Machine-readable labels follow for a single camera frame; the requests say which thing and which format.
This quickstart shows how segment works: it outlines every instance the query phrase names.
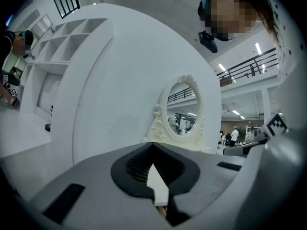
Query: ornate white mirror frame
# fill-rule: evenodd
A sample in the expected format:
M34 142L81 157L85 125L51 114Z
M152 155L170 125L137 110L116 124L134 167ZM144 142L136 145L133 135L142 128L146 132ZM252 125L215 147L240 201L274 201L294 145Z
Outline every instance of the ornate white mirror frame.
M196 123L188 133L184 135L176 134L168 123L167 118L167 100L169 93L174 85L178 83L185 83L195 93L196 100L199 104L199 113L196 119ZM170 145L190 149L190 150L208 150L203 143L203 130L202 125L204 124L204 113L203 113L203 102L197 86L196 81L191 75L183 75L175 78L171 81L163 90L160 104L155 106L156 111L154 112L154 120L150 125L147 132L147 136L143 138L143 142L162 142Z

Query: person's hand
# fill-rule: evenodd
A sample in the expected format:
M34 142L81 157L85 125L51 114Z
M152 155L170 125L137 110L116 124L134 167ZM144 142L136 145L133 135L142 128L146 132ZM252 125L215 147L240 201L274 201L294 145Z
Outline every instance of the person's hand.
M11 105L12 107L18 109L20 107L20 101L16 97L10 96L8 98L8 105Z

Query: person in white shirt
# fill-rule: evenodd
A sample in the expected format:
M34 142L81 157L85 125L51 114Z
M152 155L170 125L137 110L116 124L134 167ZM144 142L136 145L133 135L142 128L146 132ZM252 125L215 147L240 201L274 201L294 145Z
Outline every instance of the person in white shirt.
M237 127L234 126L234 131L231 133L231 141L230 141L231 147L235 145L238 136L239 136L239 132L237 131Z
M246 135L246 141L248 143L252 142L254 140L255 133L254 133L254 127L250 127L250 132Z
M222 133L220 133L219 144L221 144L221 143L222 143L222 138L223 138L223 134L222 134Z

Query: black slot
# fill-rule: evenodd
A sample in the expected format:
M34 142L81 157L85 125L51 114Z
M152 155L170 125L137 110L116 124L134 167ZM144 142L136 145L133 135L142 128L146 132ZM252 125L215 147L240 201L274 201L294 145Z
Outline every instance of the black slot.
M85 187L82 185L70 184L45 210L44 215L50 220L61 224L84 189Z
M250 147L243 147L242 150L243 150L243 155L248 155L249 151L251 150L252 146Z
M230 170L233 170L233 171L239 171L242 167L241 165L236 165L236 164L226 163L226 162L219 162L217 164L217 166L220 166L220 167L223 167L223 168L226 168L226 169L230 169Z

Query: black sleeve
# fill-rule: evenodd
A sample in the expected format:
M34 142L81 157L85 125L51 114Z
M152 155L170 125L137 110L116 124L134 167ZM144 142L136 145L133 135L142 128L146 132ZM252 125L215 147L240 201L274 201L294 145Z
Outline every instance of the black sleeve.
M7 55L11 51L14 39L15 39L15 33L13 33L13 32L7 31L2 35L2 38L1 38L1 48L2 48L2 50L1 50L1 56L0 56L1 68L3 66L5 58L7 57Z

